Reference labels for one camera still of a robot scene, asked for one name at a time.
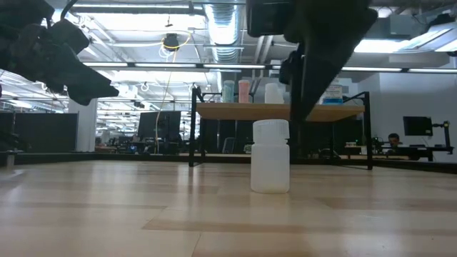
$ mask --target wall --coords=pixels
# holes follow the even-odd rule
[[[72,100],[69,102],[69,113],[79,114],[76,151],[95,151],[97,106],[97,99],[93,99],[88,106],[79,105]]]
[[[441,68],[456,67],[456,59]],[[451,122],[451,145],[457,146],[457,76],[441,74],[376,74],[362,81],[359,90],[372,92],[373,135],[387,141],[398,133],[405,145],[444,144],[444,130],[434,137],[405,137],[404,116],[430,116],[434,123]],[[457,162],[457,154],[435,153],[437,161]]]

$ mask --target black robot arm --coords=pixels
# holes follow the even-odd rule
[[[247,0],[252,36],[283,34],[298,49],[281,67],[291,86],[291,120],[301,121],[376,22],[369,0]]]
[[[69,97],[81,105],[118,96],[109,79],[79,61],[77,54],[89,40],[77,26],[66,19],[49,28],[40,25],[53,13],[44,0],[0,2],[0,69],[43,82],[55,93],[66,86]]]

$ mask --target man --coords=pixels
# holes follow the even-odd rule
[[[400,145],[400,136],[397,133],[392,133],[388,135],[388,142],[392,146],[392,148],[398,148]]]

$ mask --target exposed ductwork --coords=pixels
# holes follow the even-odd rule
[[[215,45],[234,45],[238,43],[240,8],[230,4],[207,4],[204,6],[208,17],[211,43]],[[214,61],[218,63],[237,63],[239,49],[213,48]]]

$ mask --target computer monitor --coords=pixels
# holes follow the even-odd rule
[[[430,117],[403,117],[405,136],[433,136]]]
[[[140,138],[156,137],[156,119],[158,112],[142,113],[138,136]],[[181,125],[180,111],[162,111],[160,113],[157,131],[159,138],[176,140],[179,138],[179,127]]]

